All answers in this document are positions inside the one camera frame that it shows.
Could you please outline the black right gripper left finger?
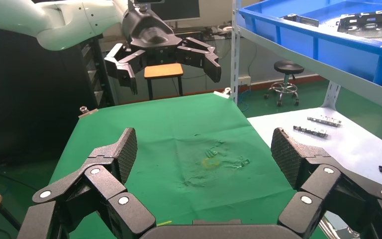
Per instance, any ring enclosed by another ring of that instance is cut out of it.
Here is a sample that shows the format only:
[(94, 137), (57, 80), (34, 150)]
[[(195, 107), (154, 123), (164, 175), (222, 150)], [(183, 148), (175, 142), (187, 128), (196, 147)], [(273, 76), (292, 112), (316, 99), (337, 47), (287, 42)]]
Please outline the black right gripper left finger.
[(125, 186), (137, 150), (136, 131), (128, 127), (115, 143), (95, 148), (79, 169), (38, 190), (18, 238), (67, 239), (92, 213), (118, 239), (142, 237), (156, 219)]

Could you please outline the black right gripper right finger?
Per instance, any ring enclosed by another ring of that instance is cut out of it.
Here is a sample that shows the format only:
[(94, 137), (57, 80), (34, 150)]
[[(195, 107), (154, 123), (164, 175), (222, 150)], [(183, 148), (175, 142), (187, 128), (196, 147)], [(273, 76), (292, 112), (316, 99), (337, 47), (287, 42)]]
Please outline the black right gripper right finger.
[(326, 212), (338, 215), (363, 239), (382, 239), (382, 184), (343, 167), (323, 148), (273, 131), (271, 153), (295, 190), (278, 224), (309, 238)]

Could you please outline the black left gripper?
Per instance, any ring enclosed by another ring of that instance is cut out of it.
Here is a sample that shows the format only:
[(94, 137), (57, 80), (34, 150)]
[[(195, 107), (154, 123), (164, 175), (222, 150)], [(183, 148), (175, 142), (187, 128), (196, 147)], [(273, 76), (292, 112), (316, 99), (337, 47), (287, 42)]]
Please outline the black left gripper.
[(122, 22), (122, 33), (128, 48), (117, 43), (105, 56), (107, 75), (116, 78), (121, 87), (128, 87), (138, 94), (135, 74), (146, 66), (178, 63), (203, 69), (215, 83), (221, 79), (219, 57), (215, 47), (187, 37), (175, 36), (173, 30), (152, 10), (128, 11)]

